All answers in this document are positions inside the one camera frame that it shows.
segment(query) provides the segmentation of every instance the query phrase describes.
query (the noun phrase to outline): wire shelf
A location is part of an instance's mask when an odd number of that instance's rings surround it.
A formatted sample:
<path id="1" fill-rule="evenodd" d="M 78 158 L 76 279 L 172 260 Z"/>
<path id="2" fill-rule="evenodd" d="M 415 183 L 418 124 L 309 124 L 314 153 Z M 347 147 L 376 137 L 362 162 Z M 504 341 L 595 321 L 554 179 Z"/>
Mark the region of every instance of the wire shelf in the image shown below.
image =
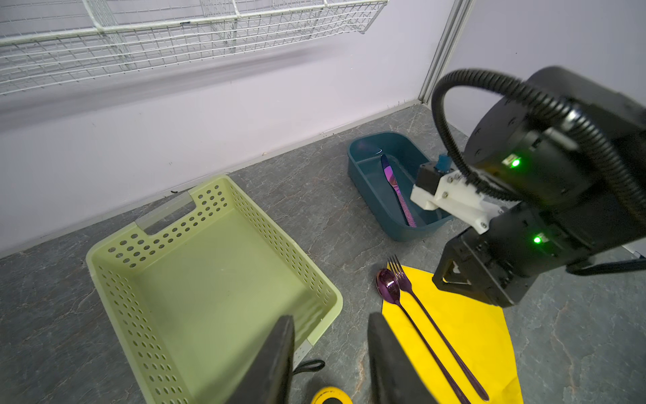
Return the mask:
<path id="1" fill-rule="evenodd" d="M 388 0 L 4 0 L 0 95 L 365 32 Z"/>

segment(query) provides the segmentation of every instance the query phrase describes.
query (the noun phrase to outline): purple fork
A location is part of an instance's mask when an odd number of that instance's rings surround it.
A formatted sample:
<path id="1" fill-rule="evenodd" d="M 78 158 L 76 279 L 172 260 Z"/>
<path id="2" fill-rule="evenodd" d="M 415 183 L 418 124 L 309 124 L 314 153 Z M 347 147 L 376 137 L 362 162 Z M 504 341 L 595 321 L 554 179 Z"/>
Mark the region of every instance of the purple fork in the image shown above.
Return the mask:
<path id="1" fill-rule="evenodd" d="M 480 382 L 478 382 L 474 374 L 466 366 L 466 363 L 464 363 L 462 358 L 460 358 L 460 355 L 458 355 L 457 352 L 453 349 L 453 347 L 448 342 L 444 334 L 442 334 L 442 332 L 440 331 L 440 328 L 437 326 L 437 324 L 435 324 L 435 321 L 433 320 L 431 315 L 426 311 L 426 308 L 424 307 L 422 302 L 420 302 L 417 296 L 413 293 L 413 285 L 408 280 L 408 277 L 406 276 L 406 273 L 404 272 L 404 269 L 402 268 L 402 265 L 399 263 L 399 259 L 397 259 L 396 255 L 393 255 L 392 257 L 388 258 L 388 266 L 390 270 L 395 274 L 395 279 L 399 284 L 399 288 L 404 292 L 408 292 L 415 299 L 417 304 L 419 304 L 422 310 L 424 310 L 424 314 L 426 314 L 431 324 L 433 324 L 435 331 L 437 331 L 437 333 L 442 338 L 442 341 L 444 341 L 444 343 L 446 344 L 446 347 L 449 349 L 449 351 L 451 351 L 451 354 L 453 354 L 453 357 L 457 361 L 457 364 L 460 366 L 460 369 L 462 369 L 462 371 L 466 375 L 466 378 L 469 379 L 471 386 L 474 387 L 475 392 L 478 393 L 478 396 L 480 396 L 481 399 L 485 401 L 489 401 L 489 395 L 486 393 L 486 391 L 484 390 Z"/>

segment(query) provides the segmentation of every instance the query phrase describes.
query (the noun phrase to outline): purple knife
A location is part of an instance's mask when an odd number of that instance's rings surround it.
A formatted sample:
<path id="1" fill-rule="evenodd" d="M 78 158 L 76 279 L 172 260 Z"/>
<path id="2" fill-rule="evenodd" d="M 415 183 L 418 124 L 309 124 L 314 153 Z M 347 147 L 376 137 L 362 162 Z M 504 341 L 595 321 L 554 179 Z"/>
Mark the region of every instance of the purple knife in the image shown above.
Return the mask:
<path id="1" fill-rule="evenodd" d="M 390 167 L 390 163 L 388 162 L 388 158 L 386 157 L 385 154 L 381 155 L 381 167 L 384 169 L 384 174 L 386 175 L 386 180 L 388 180 L 388 183 L 390 186 L 395 190 L 397 194 L 397 198 L 399 199 L 399 205 L 401 206 L 402 210 L 404 211 L 404 216 L 406 217 L 406 222 L 408 225 L 412 228 L 416 228 L 417 225 L 415 224 L 415 221 L 413 220 L 413 215 L 410 214 L 410 210 L 408 210 L 408 205 L 406 205 L 406 201 L 404 200 L 404 197 L 402 196 L 401 191 L 399 191 L 399 185 L 397 185 L 397 180 L 395 179 L 395 174 L 393 173 L 393 168 Z"/>

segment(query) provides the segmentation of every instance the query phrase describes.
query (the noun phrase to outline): gray countertop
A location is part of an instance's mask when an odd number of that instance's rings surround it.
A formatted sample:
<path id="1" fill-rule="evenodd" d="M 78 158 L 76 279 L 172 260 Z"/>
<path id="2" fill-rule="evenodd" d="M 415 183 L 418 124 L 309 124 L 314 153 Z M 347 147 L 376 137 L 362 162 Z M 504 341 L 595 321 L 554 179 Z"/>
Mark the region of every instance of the gray countertop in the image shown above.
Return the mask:
<path id="1" fill-rule="evenodd" d="M 360 136 L 396 131 L 428 156 L 443 151 L 430 111 L 415 106 L 231 173 L 231 178 L 316 262 L 344 297 L 339 317 L 309 353 L 328 364 L 295 376 L 291 403 L 326 385 L 367 403 L 368 314 L 381 300 L 375 268 L 387 254 L 433 271 L 451 220 L 424 240 L 381 230 L 346 173 Z M 466 137 L 459 137 L 463 146 Z M 0 402 L 143 403 L 85 264 L 92 245 L 164 201 L 134 209 L 0 260 Z M 618 249 L 606 259 L 627 259 Z M 589 278 L 546 273 L 505 310 L 526 403 L 646 401 L 646 273 Z"/>

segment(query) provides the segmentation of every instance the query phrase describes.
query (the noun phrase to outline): wall baseboard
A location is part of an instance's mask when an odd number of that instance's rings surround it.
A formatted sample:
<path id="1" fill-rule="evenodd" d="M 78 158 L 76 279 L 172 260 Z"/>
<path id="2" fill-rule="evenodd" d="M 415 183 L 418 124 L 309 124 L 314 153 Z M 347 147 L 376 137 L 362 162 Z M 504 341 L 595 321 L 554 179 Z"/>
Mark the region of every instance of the wall baseboard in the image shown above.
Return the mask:
<path id="1" fill-rule="evenodd" d="M 349 129 L 352 129 L 354 127 L 362 125 L 364 123 L 367 123 L 367 122 L 382 118 L 384 116 L 393 114 L 393 113 L 395 113 L 397 111 L 401 111 L 403 109 L 406 109 L 408 107 L 412 107 L 413 105 L 418 105 L 418 104 L 420 104 L 419 100 L 407 101 L 407 102 L 398 104 L 396 107 L 392 107 L 392 108 L 386 109 L 384 111 L 378 112 L 376 114 L 369 115 L 369 116 L 367 116 L 365 118 L 362 118 L 362 119 L 359 119 L 357 121 L 347 123 L 345 125 L 341 125 L 341 126 L 336 127 L 334 129 L 330 129 L 329 131 L 319 133 L 318 135 L 312 136 L 311 138 L 307 138 L 305 140 L 301 140 L 299 142 L 289 144 L 289 145 L 287 145 L 285 147 L 282 147 L 280 149 L 277 149 L 277 150 L 268 152 L 266 154 L 263 154 L 262 156 L 252 158 L 251 160 L 242 162 L 240 164 L 236 164 L 236 165 L 234 165 L 232 167 L 228 167 L 227 169 L 220 170 L 220 171 L 217 171 L 217 172 L 214 172 L 214 173 L 210 173 L 208 175 L 201 176 L 200 178 L 196 178 L 194 180 L 191 180 L 191 181 L 185 182 L 183 184 L 177 185 L 175 187 L 169 188 L 166 191 L 160 192 L 160 193 L 155 194 L 155 195 L 153 195 L 151 197 L 141 199 L 141 200 L 139 200 L 137 202 L 133 202 L 131 204 L 127 204 L 126 206 L 121 206 L 121 207 L 119 207 L 117 209 L 114 209 L 112 211 L 106 212 L 106 213 L 104 213 L 102 215 L 95 216 L 95 217 L 90 218 L 88 220 L 84 220 L 82 222 L 73 224 L 73 225 L 71 225 L 69 227 L 66 227 L 64 229 L 61 229 L 59 231 L 55 231 L 53 233 L 43 235 L 42 237 L 38 237 L 36 239 L 29 240 L 29 241 L 24 242 L 24 243 L 14 247 L 14 248 L 10 248 L 10 249 L 4 250 L 4 251 L 0 251 L 0 259 L 3 258 L 3 257 L 7 257 L 7 256 L 9 256 L 11 254 L 15 254 L 15 253 L 18 253 L 20 251 L 27 250 L 28 248 L 37 246 L 38 244 L 42 244 L 42 243 L 44 243 L 46 241 L 54 240 L 54 239 L 56 239 L 58 237 L 64 236 L 64 235 L 69 234 L 69 233 L 72 233 L 73 231 L 83 229 L 83 228 L 85 228 L 87 226 L 91 226 L 91 225 L 96 224 L 98 222 L 102 222 L 102 221 L 104 221 L 106 219 L 109 219 L 111 217 L 115 217 L 115 216 L 120 215 L 122 213 L 125 213 L 125 212 L 128 212 L 130 210 L 136 209 L 137 207 L 147 205 L 147 204 L 149 204 L 151 202 L 154 202 L 156 200 L 159 200 L 159 199 L 162 199 L 162 198 L 165 198 L 165 197 L 169 197 L 173 193 L 185 191 L 186 189 L 190 189 L 190 188 L 192 188 L 192 187 L 194 187 L 196 185 L 199 185 L 205 179 L 210 178 L 210 177 L 212 177 L 214 175 L 232 173 L 233 171 L 237 171 L 239 169 L 249 167 L 250 165 L 260 163 L 260 162 L 262 162 L 264 160 L 268 160 L 268 159 L 270 159 L 272 157 L 278 156 L 278 155 L 286 153 L 288 151 L 292 151 L 292 150 L 298 149 L 299 147 L 305 146 L 307 144 L 317 142 L 317 141 L 319 141 L 321 139 L 325 139 L 325 138 L 330 137 L 330 136 L 334 136 L 334 135 L 336 135 L 338 133 L 347 131 Z"/>

